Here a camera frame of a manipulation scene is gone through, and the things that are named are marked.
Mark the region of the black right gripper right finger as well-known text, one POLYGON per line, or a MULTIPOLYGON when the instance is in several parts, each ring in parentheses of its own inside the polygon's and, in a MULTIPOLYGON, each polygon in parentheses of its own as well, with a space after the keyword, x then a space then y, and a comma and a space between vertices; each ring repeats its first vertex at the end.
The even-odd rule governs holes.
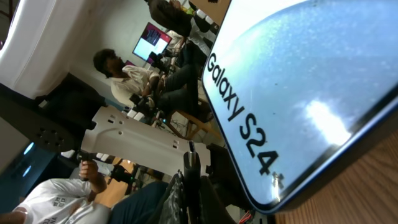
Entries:
POLYGON ((200 223, 228 224, 235 223, 226 207, 234 205, 246 209, 246 200, 237 184, 230 181, 200 177, 200 223))

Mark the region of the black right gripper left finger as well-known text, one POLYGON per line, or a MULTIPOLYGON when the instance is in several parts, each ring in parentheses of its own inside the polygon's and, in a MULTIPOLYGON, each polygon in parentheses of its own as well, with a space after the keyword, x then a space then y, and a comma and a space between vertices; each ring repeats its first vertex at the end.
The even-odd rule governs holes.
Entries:
POLYGON ((154 213, 155 224, 184 224, 187 222, 185 186, 180 170, 172 177, 154 213))

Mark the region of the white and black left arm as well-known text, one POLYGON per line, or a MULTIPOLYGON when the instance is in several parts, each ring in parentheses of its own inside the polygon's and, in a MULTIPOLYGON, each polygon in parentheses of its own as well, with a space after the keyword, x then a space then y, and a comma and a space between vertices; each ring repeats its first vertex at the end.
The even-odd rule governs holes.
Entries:
POLYGON ((108 154, 174 175, 188 140, 132 119, 69 64, 104 1, 20 1, 1 49, 1 118, 53 152, 108 154))

